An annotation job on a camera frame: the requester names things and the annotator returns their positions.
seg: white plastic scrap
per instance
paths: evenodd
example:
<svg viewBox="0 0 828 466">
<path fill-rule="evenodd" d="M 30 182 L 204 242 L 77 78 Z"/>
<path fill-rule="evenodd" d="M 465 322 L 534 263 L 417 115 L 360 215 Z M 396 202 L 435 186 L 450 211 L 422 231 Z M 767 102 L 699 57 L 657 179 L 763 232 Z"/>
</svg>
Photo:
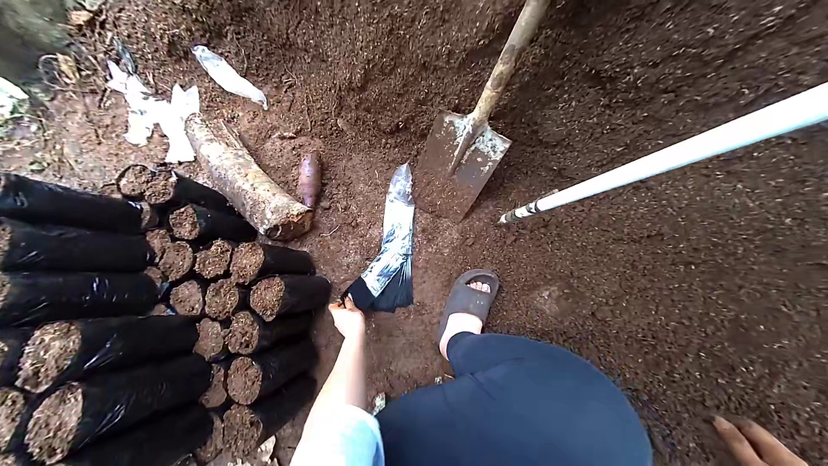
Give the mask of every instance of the white plastic scrap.
<svg viewBox="0 0 828 466">
<path fill-rule="evenodd" d="M 194 161 L 195 151 L 184 132 L 184 121 L 200 111 L 198 88 L 193 86 L 184 91 L 181 86 L 175 85 L 171 100 L 167 102 L 151 95 L 136 75 L 126 73 L 111 61 L 107 61 L 107 66 L 112 75 L 107 85 L 123 94 L 129 107 L 128 130 L 123 137 L 137 146 L 146 145 L 152 135 L 152 127 L 158 123 L 170 142 L 164 161 Z"/>
<path fill-rule="evenodd" d="M 193 47 L 193 55 L 207 74 L 224 90 L 247 97 L 267 110 L 267 97 L 264 93 L 250 81 L 238 75 L 224 58 L 214 54 L 205 46 Z"/>
</svg>

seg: fingers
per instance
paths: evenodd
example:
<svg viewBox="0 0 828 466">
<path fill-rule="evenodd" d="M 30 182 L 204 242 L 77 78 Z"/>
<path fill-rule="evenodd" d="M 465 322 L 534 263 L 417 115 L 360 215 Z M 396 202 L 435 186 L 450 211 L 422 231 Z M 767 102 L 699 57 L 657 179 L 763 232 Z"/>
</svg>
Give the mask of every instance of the fingers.
<svg viewBox="0 0 828 466">
<path fill-rule="evenodd" d="M 805 464 L 761 425 L 751 420 L 736 420 L 735 424 L 748 442 L 753 444 L 759 456 L 770 466 L 802 466 Z"/>
<path fill-rule="evenodd" d="M 753 450 L 748 439 L 739 432 L 735 425 L 730 424 L 725 418 L 716 416 L 713 420 L 713 427 L 719 433 L 730 453 L 736 458 L 741 466 L 767 466 Z"/>
</svg>

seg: person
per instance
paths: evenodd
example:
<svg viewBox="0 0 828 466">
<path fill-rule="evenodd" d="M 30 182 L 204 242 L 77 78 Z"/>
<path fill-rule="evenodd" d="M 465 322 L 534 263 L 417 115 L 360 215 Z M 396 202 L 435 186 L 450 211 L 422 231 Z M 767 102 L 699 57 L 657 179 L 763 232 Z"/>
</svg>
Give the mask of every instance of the person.
<svg viewBox="0 0 828 466">
<path fill-rule="evenodd" d="M 462 274 L 437 344 L 455 380 L 367 411 L 365 317 L 347 298 L 329 311 L 344 336 L 310 409 L 292 466 L 650 466 L 652 448 L 623 393 L 587 361 L 524 337 L 482 333 L 499 281 Z M 750 421 L 714 427 L 742 466 L 806 466 Z"/>
</svg>

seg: black pants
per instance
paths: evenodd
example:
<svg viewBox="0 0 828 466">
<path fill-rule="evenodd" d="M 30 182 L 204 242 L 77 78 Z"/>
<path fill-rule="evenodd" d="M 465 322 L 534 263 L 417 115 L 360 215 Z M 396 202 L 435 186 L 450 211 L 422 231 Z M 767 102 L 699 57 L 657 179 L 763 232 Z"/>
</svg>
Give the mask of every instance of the black pants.
<svg viewBox="0 0 828 466">
<path fill-rule="evenodd" d="M 650 466 L 633 407 L 567 350 L 509 335 L 449 341 L 456 378 L 377 415 L 386 464 Z"/>
</svg>

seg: slipper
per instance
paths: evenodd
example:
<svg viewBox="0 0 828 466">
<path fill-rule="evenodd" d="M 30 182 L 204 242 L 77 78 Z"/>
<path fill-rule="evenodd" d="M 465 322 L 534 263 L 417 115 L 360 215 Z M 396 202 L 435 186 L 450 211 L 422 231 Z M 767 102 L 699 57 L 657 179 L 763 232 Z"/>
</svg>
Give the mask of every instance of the slipper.
<svg viewBox="0 0 828 466">
<path fill-rule="evenodd" d="M 471 288 L 469 283 L 480 282 L 488 284 L 492 289 L 490 293 Z M 462 274 L 451 287 L 449 298 L 445 301 L 443 317 L 440 320 L 440 328 L 437 331 L 437 342 L 439 343 L 445 332 L 445 325 L 449 322 L 449 316 L 453 313 L 473 314 L 486 324 L 489 316 L 489 309 L 492 307 L 494 298 L 500 289 L 500 280 L 491 270 L 474 269 Z"/>
</svg>

